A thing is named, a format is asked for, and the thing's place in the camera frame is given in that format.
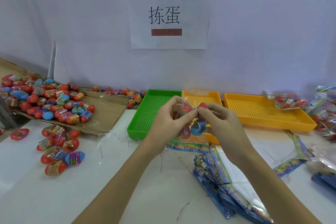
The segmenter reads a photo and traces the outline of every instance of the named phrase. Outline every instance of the forearm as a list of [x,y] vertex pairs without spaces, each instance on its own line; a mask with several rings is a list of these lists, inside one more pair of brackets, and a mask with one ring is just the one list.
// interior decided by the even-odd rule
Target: forearm
[[246,157],[240,169],[276,224],[321,223],[257,152]]
[[72,224],[119,223],[152,157],[142,143]]

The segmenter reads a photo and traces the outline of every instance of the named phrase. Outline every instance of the person's left hand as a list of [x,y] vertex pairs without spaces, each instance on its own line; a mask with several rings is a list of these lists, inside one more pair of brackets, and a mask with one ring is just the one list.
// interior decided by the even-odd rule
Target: person's left hand
[[186,99],[174,96],[165,105],[161,106],[157,112],[153,125],[142,142],[150,150],[150,154],[153,157],[159,155],[164,147],[180,132],[182,127],[196,117],[198,111],[195,108],[186,115],[174,120],[183,103],[189,104]]

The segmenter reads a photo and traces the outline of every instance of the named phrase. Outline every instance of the plastic tray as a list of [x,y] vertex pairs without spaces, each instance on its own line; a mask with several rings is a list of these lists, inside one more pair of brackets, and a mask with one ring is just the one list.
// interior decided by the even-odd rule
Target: plastic tray
[[128,136],[134,139],[145,139],[159,108],[175,95],[181,96],[182,92],[173,90],[148,90],[131,123],[128,125]]
[[[219,105],[222,105],[221,97],[217,91],[201,91],[201,90],[183,90],[182,92],[183,98],[188,98],[188,101],[193,105],[193,107],[197,107],[200,103],[212,103],[215,102]],[[219,144],[217,138],[211,134],[205,133],[201,137],[195,137],[191,135],[190,138],[182,140],[182,142],[188,143],[215,143]]]
[[235,111],[242,124],[311,132],[317,124],[301,109],[279,110],[263,96],[224,94],[226,108]]

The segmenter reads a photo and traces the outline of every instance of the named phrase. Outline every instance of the person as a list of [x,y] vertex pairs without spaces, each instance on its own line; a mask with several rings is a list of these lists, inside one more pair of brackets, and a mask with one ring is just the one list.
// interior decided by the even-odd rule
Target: person
[[210,103],[207,109],[194,109],[173,119],[183,102],[183,98],[174,96],[159,109],[146,138],[73,224],[119,223],[148,164],[198,112],[208,121],[227,158],[244,173],[276,224],[320,223],[254,149],[234,111]]

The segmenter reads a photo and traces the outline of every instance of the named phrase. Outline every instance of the person's right arm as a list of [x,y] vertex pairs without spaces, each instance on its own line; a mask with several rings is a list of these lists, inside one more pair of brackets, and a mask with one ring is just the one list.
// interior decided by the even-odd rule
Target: person's right arm
[[227,158],[249,180],[276,224],[321,224],[258,154],[236,113],[216,103],[199,113],[209,122]]

